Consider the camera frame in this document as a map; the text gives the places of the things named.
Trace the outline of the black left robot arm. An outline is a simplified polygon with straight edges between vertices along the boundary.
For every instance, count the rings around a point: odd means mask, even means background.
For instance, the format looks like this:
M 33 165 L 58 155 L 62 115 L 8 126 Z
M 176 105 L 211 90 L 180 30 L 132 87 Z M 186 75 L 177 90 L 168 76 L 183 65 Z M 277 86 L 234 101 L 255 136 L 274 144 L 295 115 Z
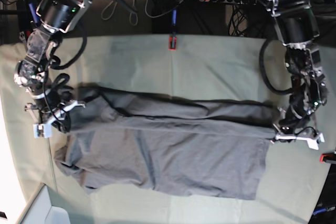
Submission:
M 262 79 L 268 89 L 288 95 L 289 104 L 273 124 L 279 142 L 305 141 L 311 149 L 324 142 L 323 133 L 309 124 L 316 110 L 327 102 L 328 89 L 315 39 L 320 35 L 310 0 L 265 0 L 265 9 L 274 21 L 277 39 L 286 48 L 285 67 L 291 75 L 291 88 L 276 89 L 265 67 L 267 39 L 259 53 Z

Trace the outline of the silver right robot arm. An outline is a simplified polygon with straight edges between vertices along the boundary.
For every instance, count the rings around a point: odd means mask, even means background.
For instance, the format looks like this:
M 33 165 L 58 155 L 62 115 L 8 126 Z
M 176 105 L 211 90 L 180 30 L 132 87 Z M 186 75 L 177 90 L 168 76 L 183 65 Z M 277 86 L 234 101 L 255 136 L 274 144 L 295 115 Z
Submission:
M 65 64 L 55 55 L 62 43 L 62 36 L 75 27 L 93 0 L 42 0 L 36 14 L 40 25 L 27 39 L 25 58 L 16 65 L 14 82 L 25 88 L 33 103 L 25 105 L 25 111 L 34 119 L 34 136 L 51 137 L 55 127 L 63 133 L 71 128 L 69 111 L 85 106 L 74 98 L 73 88 L 68 85 L 70 76 L 61 72 L 54 80 L 50 70 L 63 71 L 74 64 L 85 50 L 87 34 L 82 33 L 82 45 L 75 56 Z

